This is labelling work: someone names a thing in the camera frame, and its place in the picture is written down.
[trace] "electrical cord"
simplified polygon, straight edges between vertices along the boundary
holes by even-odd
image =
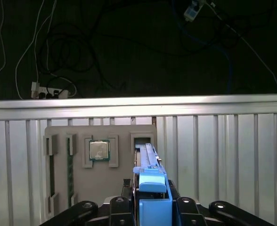
[[[37,37],[38,37],[38,34],[39,32],[41,31],[41,29],[43,28],[43,26],[46,24],[46,22],[49,20],[49,26],[48,26],[48,32],[49,32],[49,29],[50,29],[50,25],[52,23],[52,19],[53,19],[53,15],[54,15],[54,11],[56,9],[56,5],[57,5],[57,0],[54,1],[53,3],[53,8],[52,8],[52,11],[50,13],[50,15],[44,20],[44,22],[42,23],[42,25],[40,26],[39,30],[37,31],[37,34],[36,34],[36,38],[35,38],[35,47],[34,47],[34,54],[35,54],[35,64],[36,64],[36,73],[37,73],[37,82],[38,82],[38,75],[39,75],[39,72],[38,72],[38,66],[37,66],[37,54],[36,54],[36,45],[37,45]],[[48,41],[47,41],[47,63],[46,63],[46,66],[48,68],[48,57],[49,57],[49,45],[48,45]],[[58,76],[58,75],[55,75],[53,73],[50,73],[52,76],[56,77],[56,78],[60,78],[60,79],[63,79],[69,83],[71,83],[74,87],[74,93],[72,95],[69,95],[69,98],[72,98],[74,97],[76,94],[77,94],[77,87],[76,85],[68,78],[66,77],[62,77],[62,76]]]
[[[198,16],[196,18],[196,21],[199,19],[210,19],[212,20],[212,25],[214,29],[214,36],[207,41],[207,45],[205,47],[200,49],[191,50],[188,49],[184,42],[183,42],[183,32],[179,32],[179,40],[180,44],[183,47],[184,50],[187,52],[199,52],[203,51],[207,48],[209,48],[213,44],[221,44],[224,48],[233,48],[235,47],[238,42],[241,39],[241,36],[245,36],[253,29],[263,28],[268,26],[268,24],[271,21],[273,11],[277,9],[277,6],[274,6],[274,1],[271,2],[271,6],[268,10],[260,13],[254,13],[250,15],[237,15],[237,16],[230,16],[228,13],[224,12],[222,9],[219,9],[218,15],[225,17],[226,19],[219,20],[216,16]],[[266,22],[262,24],[252,25],[252,19],[255,17],[259,17],[262,15],[268,14],[268,18]],[[225,23],[229,24],[231,27],[233,27],[240,36],[237,33],[233,33],[233,31],[230,30],[230,28],[226,28]]]
[[[206,4],[213,12],[214,14],[217,16],[217,18],[221,21],[223,21],[223,19],[218,15],[218,13],[216,12],[215,10],[215,4]],[[251,51],[257,56],[257,58],[262,62],[262,64],[266,67],[266,69],[272,74],[274,80],[275,80],[275,83],[277,85],[277,78],[275,76],[275,74],[272,72],[272,70],[266,65],[266,63],[262,60],[262,58],[259,56],[259,54],[255,51],[255,49],[245,40],[245,38],[243,38],[240,34],[238,34],[238,32],[233,29],[230,25],[228,25],[227,23],[225,23],[225,25],[230,29],[232,30],[234,33],[236,33],[240,38],[241,40],[251,49]]]
[[[66,81],[69,81],[69,84],[68,86],[66,86],[65,88],[63,88],[58,94],[57,96],[60,96],[60,94],[64,91],[64,90],[67,90],[70,86],[74,86],[75,87],[75,90],[78,91],[80,97],[84,98],[83,94],[80,92],[80,90],[77,88],[76,86],[76,83],[74,81],[72,81],[71,79],[67,78],[67,77],[64,77],[64,76],[57,76],[57,77],[54,77],[52,79],[50,79],[46,85],[46,90],[47,92],[50,94],[49,92],[49,85],[51,84],[52,81],[56,80],[56,79],[64,79]]]
[[[4,67],[6,66],[7,58],[6,58],[5,46],[4,46],[4,43],[3,43],[3,38],[2,38],[2,33],[1,33],[2,32],[2,27],[3,27],[3,24],[4,24],[4,20],[5,20],[3,0],[0,0],[0,3],[1,3],[1,13],[2,13],[2,19],[1,19],[1,23],[0,23],[0,40],[1,40],[3,58],[4,58],[3,65],[0,68],[0,72],[1,72],[4,69]]]
[[[42,10],[44,1],[45,1],[45,0],[42,0],[40,9],[39,9],[39,11],[38,11],[38,15],[37,15],[37,19],[36,19],[36,25],[35,25],[35,31],[34,31],[34,36],[33,36],[33,40],[31,41],[31,43],[29,44],[29,46],[27,47],[27,49],[25,50],[25,52],[24,52],[24,53],[22,54],[22,56],[20,57],[20,59],[19,59],[17,65],[16,65],[16,68],[15,68],[15,85],[16,85],[17,94],[18,94],[18,96],[19,96],[19,98],[20,98],[21,100],[23,100],[23,98],[21,97],[21,95],[20,95],[20,93],[19,93],[19,90],[18,90],[17,70],[18,70],[18,66],[19,66],[21,60],[23,59],[23,57],[25,56],[25,54],[27,53],[27,51],[29,50],[29,48],[32,46],[32,44],[33,44],[34,41],[35,41],[36,31],[37,31],[37,26],[38,26],[38,21],[39,21],[39,17],[40,17],[40,13],[41,13],[41,10]]]
[[[67,33],[57,33],[57,32],[54,32],[54,30],[62,25],[71,25],[70,23],[61,23],[61,24],[57,24],[55,25],[54,27],[52,27],[52,29],[49,31],[48,33],[48,36],[46,38],[49,39],[50,37],[56,37],[56,40],[52,43],[52,45],[50,46],[50,58],[52,60],[52,63],[53,65],[55,65],[55,68],[53,70],[47,70],[44,66],[43,66],[43,62],[41,61],[42,57],[42,51],[43,51],[43,48],[44,46],[41,47],[41,50],[40,50],[40,60],[37,60],[38,62],[38,65],[39,65],[39,68],[40,68],[40,71],[42,71],[43,73],[52,73],[52,72],[55,72],[55,71],[58,71],[60,69],[68,69],[68,70],[72,70],[74,72],[78,72],[78,73],[85,73],[85,72],[88,72],[91,68],[92,65],[95,66],[98,74],[99,74],[99,77],[100,77],[100,83],[101,83],[101,86],[107,86],[109,87],[110,89],[115,89],[115,90],[120,90],[124,87],[124,83],[122,83],[122,85],[120,87],[116,87],[114,85],[112,85],[105,77],[104,77],[104,74],[100,68],[100,64],[99,64],[99,61],[98,61],[98,58],[97,58],[97,54],[94,50],[94,48],[92,47],[92,45],[90,44],[90,40],[92,39],[94,33],[95,33],[95,30],[97,29],[97,26],[98,26],[98,23],[100,22],[101,20],[101,17],[103,15],[103,11],[104,9],[106,8],[108,4],[108,0],[105,0],[104,1],[104,4],[102,6],[102,9],[101,11],[99,12],[98,16],[97,16],[97,19],[92,27],[92,29],[90,30],[89,32],[89,35],[86,35],[79,27],[75,26],[75,25],[72,25],[72,27],[74,29],[77,30],[77,32],[79,32],[80,34],[77,34],[77,35],[74,35],[74,33],[72,35],[70,34],[67,34]],[[88,66],[87,68],[85,68],[84,70],[76,70],[75,69],[75,66],[79,63],[80,59],[81,59],[81,49],[84,49],[84,48],[80,48],[79,45],[75,45],[73,48],[71,48],[71,44],[75,44],[74,41],[77,41],[77,42],[82,42],[85,43],[85,49],[88,51],[89,55],[91,56],[92,58],[92,63],[90,66]],[[54,51],[52,51],[52,49],[54,50],[54,45],[55,44],[61,44],[61,47],[59,48],[59,54],[56,58],[55,56],[55,53]],[[77,61],[75,61],[74,64],[72,65],[67,65],[68,61],[69,61],[69,57],[71,55],[71,49],[73,50],[78,50],[78,57],[77,57]]]
[[[173,15],[175,17],[175,22],[176,24],[178,25],[179,29],[186,35],[188,36],[190,39],[192,39],[193,41],[195,42],[198,42],[199,44],[202,44],[204,47],[208,46],[209,44],[203,40],[200,40],[192,35],[190,35],[185,29],[184,27],[182,26],[182,24],[180,24],[179,22],[179,19],[178,19],[178,16],[177,16],[177,12],[175,10],[175,7],[174,7],[174,3],[175,3],[175,0],[172,0],[172,10],[173,10]],[[218,50],[219,52],[221,52],[225,57],[226,59],[228,60],[228,86],[227,86],[227,93],[230,93],[231,92],[231,83],[232,83],[232,77],[233,77],[233,66],[232,66],[232,62],[229,58],[229,55],[228,53],[220,48],[219,46],[216,46],[216,45],[212,45],[211,44],[211,48],[214,48],[216,50]]]

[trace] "rectangular slot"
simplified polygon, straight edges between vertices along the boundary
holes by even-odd
[[[68,198],[68,207],[71,207],[72,197],[74,194],[73,189],[73,153],[71,148],[71,139],[66,139],[66,147],[67,147],[67,198]]]
[[[49,138],[45,139],[46,145],[45,145],[45,153],[46,155],[49,154]]]
[[[134,147],[135,147],[135,145],[144,145],[146,143],[151,143],[151,138],[150,137],[134,138]]]

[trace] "black cable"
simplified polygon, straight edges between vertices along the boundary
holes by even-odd
[[[83,95],[82,95],[82,93],[80,92],[79,88],[76,86],[76,82],[73,82],[70,78],[67,78],[67,77],[64,77],[64,76],[56,76],[56,77],[54,77],[54,78],[51,78],[51,79],[48,81],[48,83],[46,84],[46,90],[47,90],[47,92],[48,92],[49,94],[50,94],[50,92],[49,92],[49,85],[51,84],[51,82],[54,81],[54,80],[57,80],[57,79],[61,79],[61,78],[64,78],[64,79],[68,80],[68,81],[69,81],[69,84],[68,84],[68,86],[67,86],[66,88],[62,89],[62,90],[58,93],[58,96],[59,96],[64,90],[67,90],[70,86],[74,85],[74,86],[77,88],[77,93],[79,93],[79,95],[80,95],[81,97],[83,97]]]
[[[214,30],[214,36],[207,41],[207,44],[200,49],[188,49],[184,42],[183,42],[183,33],[179,33],[179,40],[180,44],[182,45],[183,49],[186,50],[189,53],[198,53],[200,51],[203,51],[205,49],[208,49],[212,45],[220,43],[224,48],[233,48],[235,47],[238,42],[240,41],[241,37],[247,35],[251,30],[263,28],[269,25],[273,11],[277,9],[277,6],[274,6],[275,1],[271,1],[270,8],[264,12],[260,13],[254,13],[251,15],[237,15],[237,16],[230,16],[226,12],[224,12],[222,9],[220,9],[218,6],[215,8],[218,10],[218,14],[220,17],[222,17],[222,20],[219,20],[216,16],[213,17],[205,17],[205,16],[199,16],[196,18],[196,20],[200,18],[206,18],[212,20],[212,26]],[[263,24],[257,24],[252,25],[252,19],[268,14],[268,18],[265,23]],[[234,33],[228,26],[232,27],[237,31],[237,33]]]

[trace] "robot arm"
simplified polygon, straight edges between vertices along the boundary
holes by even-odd
[[[124,179],[121,196],[104,204],[82,201],[41,226],[271,226],[272,224],[224,201],[205,208],[181,197],[167,178],[155,148],[136,146],[133,179]]]

